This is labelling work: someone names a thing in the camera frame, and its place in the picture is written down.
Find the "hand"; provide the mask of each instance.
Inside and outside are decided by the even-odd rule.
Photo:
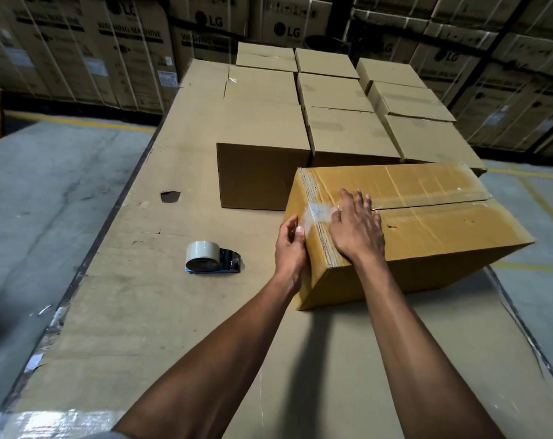
[[[352,263],[372,255],[384,261],[382,218],[377,211],[372,215],[370,196],[367,194],[366,200],[363,200],[360,190],[355,197],[341,190],[341,204],[342,211],[336,210],[331,215],[329,227],[337,250]]]
[[[280,225],[276,240],[276,270],[275,277],[281,280],[292,280],[293,291],[296,293],[300,286],[300,274],[305,259],[305,231],[297,226],[299,218],[292,215]]]

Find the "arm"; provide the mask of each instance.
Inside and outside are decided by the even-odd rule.
[[[390,392],[406,439],[503,439],[484,407],[410,308],[384,258],[380,214],[342,190],[331,236],[362,282]]]
[[[250,388],[300,286],[304,232],[280,226],[266,286],[161,376],[113,430],[134,439],[221,437]]]

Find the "left hand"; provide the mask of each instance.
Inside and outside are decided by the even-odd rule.
[[[301,286],[300,274],[307,253],[305,251],[305,231],[298,226],[299,218],[292,215],[280,225],[276,240],[276,270],[275,277],[281,280],[292,280],[295,293]]]

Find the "hole in cardboard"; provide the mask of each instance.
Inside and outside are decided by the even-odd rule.
[[[180,195],[179,191],[163,191],[161,192],[161,200],[163,203],[176,203]]]

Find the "tape roll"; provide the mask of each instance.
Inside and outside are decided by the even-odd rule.
[[[220,267],[220,245],[213,242],[193,242],[187,247],[186,266],[191,271],[214,271]]]

